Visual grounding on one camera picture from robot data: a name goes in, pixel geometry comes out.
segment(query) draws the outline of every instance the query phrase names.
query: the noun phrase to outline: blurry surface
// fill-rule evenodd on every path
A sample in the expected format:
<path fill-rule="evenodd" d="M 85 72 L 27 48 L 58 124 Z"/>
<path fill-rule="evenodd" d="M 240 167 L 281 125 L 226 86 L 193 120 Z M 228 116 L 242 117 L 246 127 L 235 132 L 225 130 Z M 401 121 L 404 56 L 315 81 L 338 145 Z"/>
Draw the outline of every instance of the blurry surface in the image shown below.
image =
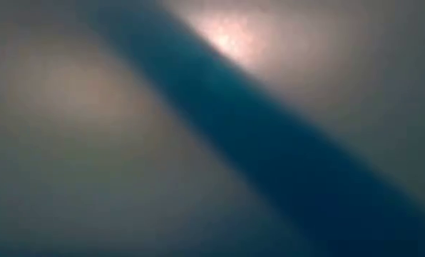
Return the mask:
<path fill-rule="evenodd" d="M 165 2 L 425 203 L 425 1 Z M 69 9 L 0 1 L 0 246 L 308 255 Z"/>

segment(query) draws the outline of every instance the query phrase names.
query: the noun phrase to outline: dark teal stripe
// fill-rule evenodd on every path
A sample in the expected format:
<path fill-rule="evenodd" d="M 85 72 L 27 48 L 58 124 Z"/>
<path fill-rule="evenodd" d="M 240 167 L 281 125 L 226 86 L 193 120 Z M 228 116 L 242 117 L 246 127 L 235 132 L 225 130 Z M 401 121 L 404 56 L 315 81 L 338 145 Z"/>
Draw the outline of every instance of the dark teal stripe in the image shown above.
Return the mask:
<path fill-rule="evenodd" d="M 403 191 L 282 110 L 170 14 L 137 5 L 97 9 L 88 22 L 307 236 L 333 256 L 425 256 L 425 213 Z"/>

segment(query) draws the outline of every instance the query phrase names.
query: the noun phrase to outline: gray background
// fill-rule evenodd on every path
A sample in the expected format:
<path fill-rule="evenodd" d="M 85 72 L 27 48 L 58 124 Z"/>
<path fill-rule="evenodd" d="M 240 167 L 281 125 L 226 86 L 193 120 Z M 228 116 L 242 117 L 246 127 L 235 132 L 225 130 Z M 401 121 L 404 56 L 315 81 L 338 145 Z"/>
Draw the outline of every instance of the gray background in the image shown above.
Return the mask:
<path fill-rule="evenodd" d="M 0 246 L 308 256 L 73 4 L 0 1 Z M 425 206 L 425 1 L 164 4 Z"/>

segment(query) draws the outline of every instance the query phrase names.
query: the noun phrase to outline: bright light spot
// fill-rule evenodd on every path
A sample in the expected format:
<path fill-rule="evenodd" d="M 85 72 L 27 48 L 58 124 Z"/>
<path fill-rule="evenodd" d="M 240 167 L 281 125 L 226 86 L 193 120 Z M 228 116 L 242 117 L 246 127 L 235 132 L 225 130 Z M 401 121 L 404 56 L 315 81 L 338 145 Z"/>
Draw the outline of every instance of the bright light spot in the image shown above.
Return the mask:
<path fill-rule="evenodd" d="M 259 63 L 265 32 L 251 29 L 246 16 L 211 13 L 189 16 L 189 24 L 225 56 L 246 68 Z"/>

